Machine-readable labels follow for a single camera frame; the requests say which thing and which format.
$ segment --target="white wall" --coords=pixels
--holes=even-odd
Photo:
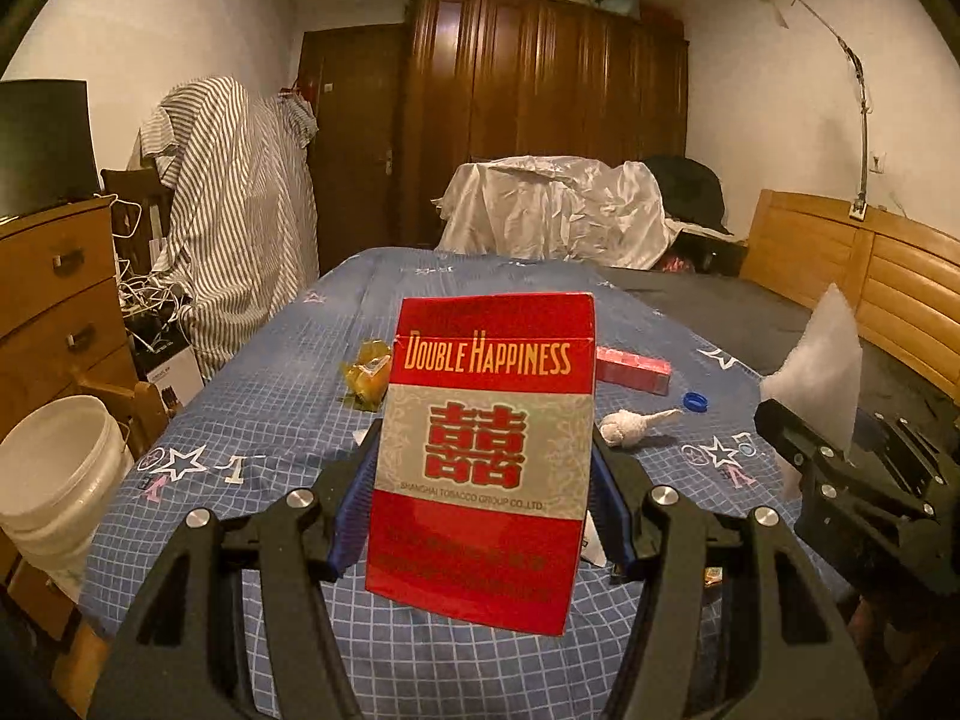
[[[410,0],[298,0],[296,39],[290,57],[290,76],[296,77],[305,32],[364,26],[369,23],[402,23]]]
[[[806,0],[863,61],[872,97],[868,201],[960,237],[960,67],[917,0]],[[728,228],[746,235],[760,189],[853,199],[856,81],[800,5],[781,29],[752,1],[692,0],[686,154],[723,183]]]
[[[3,76],[83,79],[98,169],[123,170],[140,123],[176,84],[289,84],[294,0],[50,0]]]

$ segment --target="red cigarette pack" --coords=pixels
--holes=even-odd
[[[369,591],[563,633],[587,509],[594,326],[588,293],[403,301]]]
[[[670,364],[666,360],[641,357],[632,352],[597,346],[597,380],[666,395],[670,386]]]

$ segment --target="wooden wardrobe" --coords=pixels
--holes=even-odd
[[[431,200],[464,162],[685,152],[688,44],[675,31],[560,0],[412,0],[410,16],[402,245],[437,245]]]

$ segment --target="monitor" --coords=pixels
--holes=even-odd
[[[86,82],[0,82],[0,218],[100,191]]]

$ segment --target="door handle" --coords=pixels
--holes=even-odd
[[[70,335],[66,337],[67,349],[74,354],[80,354],[80,352],[83,352],[90,346],[96,333],[97,329],[92,324],[85,325],[76,333],[70,333]]]
[[[72,272],[82,264],[83,250],[81,248],[75,248],[75,250],[54,256],[54,273],[58,276],[66,276],[72,274]]]

